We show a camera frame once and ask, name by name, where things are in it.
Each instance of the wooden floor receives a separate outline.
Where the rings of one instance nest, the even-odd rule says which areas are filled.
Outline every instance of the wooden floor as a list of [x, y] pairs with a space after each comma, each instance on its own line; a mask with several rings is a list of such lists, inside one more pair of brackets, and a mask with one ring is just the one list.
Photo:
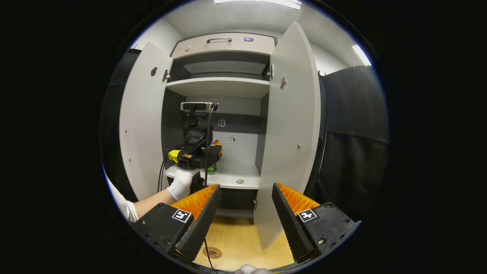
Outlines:
[[[245, 218], [214, 217], [206, 235], [208, 248], [216, 247], [222, 257], [212, 259], [214, 269], [235, 271], [244, 264], [257, 268], [273, 269], [294, 262], [284, 231], [265, 250], [262, 249], [257, 227]], [[210, 267], [203, 255], [203, 243], [194, 263]]]

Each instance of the drawer handle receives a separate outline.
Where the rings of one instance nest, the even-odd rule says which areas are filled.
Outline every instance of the drawer handle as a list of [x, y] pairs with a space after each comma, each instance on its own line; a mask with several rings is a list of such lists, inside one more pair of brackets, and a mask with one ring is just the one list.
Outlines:
[[227, 39], [228, 42], [232, 42], [232, 38], [213, 38], [213, 39], [208, 39], [206, 40], [207, 43], [210, 43], [212, 40], [220, 40], [220, 39]]

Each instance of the round label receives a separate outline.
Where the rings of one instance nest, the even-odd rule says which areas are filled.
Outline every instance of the round label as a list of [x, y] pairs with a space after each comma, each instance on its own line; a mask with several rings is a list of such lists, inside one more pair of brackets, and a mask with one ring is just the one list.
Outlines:
[[[203, 248], [203, 254], [208, 257], [208, 255], [206, 255], [206, 248]], [[222, 257], [222, 252], [216, 248], [216, 247], [212, 247], [212, 246], [209, 246], [208, 247], [208, 254], [210, 255], [210, 259], [218, 259], [218, 258], [221, 258]]]

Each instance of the door hinge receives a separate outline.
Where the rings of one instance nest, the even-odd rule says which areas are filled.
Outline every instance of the door hinge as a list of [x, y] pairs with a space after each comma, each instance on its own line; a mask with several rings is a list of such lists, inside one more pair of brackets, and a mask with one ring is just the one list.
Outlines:
[[171, 75], [169, 75], [168, 70], [166, 70], [166, 72], [164, 72], [164, 76], [162, 76], [162, 82], [168, 80], [169, 78], [171, 78]]
[[271, 64], [269, 67], [269, 72], [267, 72], [267, 76], [269, 77], [269, 80], [274, 77], [274, 64]]

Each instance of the ceiling light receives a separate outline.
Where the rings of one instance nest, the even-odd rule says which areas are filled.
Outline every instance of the ceiling light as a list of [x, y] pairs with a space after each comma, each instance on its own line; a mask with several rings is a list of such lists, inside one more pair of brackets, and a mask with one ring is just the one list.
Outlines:
[[367, 58], [367, 56], [365, 56], [365, 53], [362, 51], [362, 49], [358, 45], [352, 46], [352, 48], [355, 50], [355, 53], [357, 53], [357, 55], [360, 57], [360, 59], [362, 60], [364, 65], [366, 65], [366, 66], [372, 65], [372, 64], [370, 64], [370, 61]]
[[239, 2], [239, 1], [267, 2], [267, 3], [274, 3], [274, 4], [286, 6], [295, 10], [299, 10], [301, 8], [301, 2], [296, 0], [214, 0], [214, 1], [216, 4], [228, 3], [228, 2]]

